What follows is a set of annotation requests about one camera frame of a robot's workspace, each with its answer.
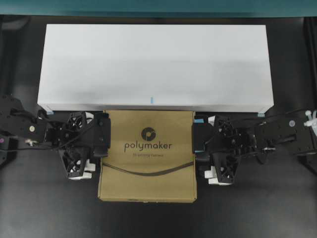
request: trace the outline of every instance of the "robotic arm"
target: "robotic arm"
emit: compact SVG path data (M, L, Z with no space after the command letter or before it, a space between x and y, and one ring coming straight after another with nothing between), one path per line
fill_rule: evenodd
M316 172L315 161L307 157L317 153L316 111L313 116L310 111L301 115L297 112L273 116L277 119L272 121L269 118L273 117L229 120L220 115L214 119L196 116L199 123L193 124L193 152L198 173L209 184L232 184L241 159L254 157L264 163L277 145L283 145L292 155L304 157L304 165ZM253 120L256 124L238 126L242 120Z
M0 96L0 135L22 137L31 146L9 150L7 143L2 143L2 138L2 153L58 150L66 176L69 179L85 179L91 178L89 172L96 169L96 159L107 156L110 118L107 113L78 112L71 113L66 123L51 121L43 111L35 117L24 110L20 100L3 95Z

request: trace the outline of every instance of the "white box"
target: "white box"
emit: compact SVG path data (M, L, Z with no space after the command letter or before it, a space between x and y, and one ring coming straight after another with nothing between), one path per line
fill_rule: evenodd
M38 104L263 113L273 106L265 26L48 24Z

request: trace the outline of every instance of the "black cable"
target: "black cable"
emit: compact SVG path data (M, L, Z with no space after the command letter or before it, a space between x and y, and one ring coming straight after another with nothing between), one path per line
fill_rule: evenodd
M56 147L50 147L50 148L18 148L18 149L13 149L13 150L4 150L4 149L0 149L1 152L17 152L17 151L24 151L24 150L58 150L63 148L64 146L70 144L71 142L77 140L78 138L80 138L84 133L86 133L88 130L90 130L91 128L93 128L93 124L89 127L87 127L84 131L82 131L79 135L75 136L74 138L72 138L71 140L67 141L66 143L56 146Z
M171 169L167 169L167 170L162 170L162 171L157 171L157 172L151 172L151 173L141 173L141 172L135 172L135 171L129 171L129 170L124 170L122 168L113 166L111 164L105 163L103 162L103 166L107 166L109 168L112 168L114 170L120 171L120 172L124 172L127 174L132 174L132 175L138 175L138 176L146 176L146 177L152 177L152 176L160 176L160 175L166 175L172 172L175 172L177 170L181 170L183 168L189 167L194 165L194 162L189 162L189 163L185 163L183 165L171 168Z
M270 115L270 116L263 117L263 118L261 118L261 117L257 117L257 118L241 118L241 119L227 120L225 122L226 123L231 123L231 122L237 122L237 121L242 121L242 120L266 120L266 119L269 119L269 118L280 117L280 116L284 116L284 115L288 115L288 114L292 114L292 113L297 113L297 112L302 112L302 111L307 111L307 110L298 109L298 110L293 110L293 111L289 111L289 112L285 112L285 113Z

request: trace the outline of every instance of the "screw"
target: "screw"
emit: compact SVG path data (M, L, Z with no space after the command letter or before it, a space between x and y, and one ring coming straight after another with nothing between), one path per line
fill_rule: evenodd
M289 121L289 126L290 127L294 127L295 126L295 121L294 120L290 120Z
M30 130L30 132L34 132L35 131L35 127L33 125L30 126L29 130Z

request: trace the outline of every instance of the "black wire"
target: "black wire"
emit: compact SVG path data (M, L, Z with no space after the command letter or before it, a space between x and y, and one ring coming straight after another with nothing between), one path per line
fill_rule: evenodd
M257 117L257 118L241 118L241 119L227 120L225 122L226 123L231 123L231 122L237 122L237 121L242 121L242 120L266 120L266 119L269 119L269 118L280 117L280 116L284 116L284 115L288 115L288 114L292 114L292 113L297 113L297 112L302 112L302 111L307 111L307 110L298 109L298 110L293 110L293 111L289 111L289 112L285 112L285 113L270 115L270 116L266 116L266 117L262 117L262 118L261 117Z
M79 135L75 136L74 138L72 138L71 140L67 141L66 143L56 146L56 147L50 147L50 148L18 148L18 149L13 149L13 150L4 150L4 149L0 149L1 152L17 152L17 151L24 151L24 150L58 150L63 148L64 146L70 144L71 142L77 140L78 138L80 138L84 133L86 133L88 130L90 130L91 128L93 128L93 124L89 127L87 127L84 131L82 131Z

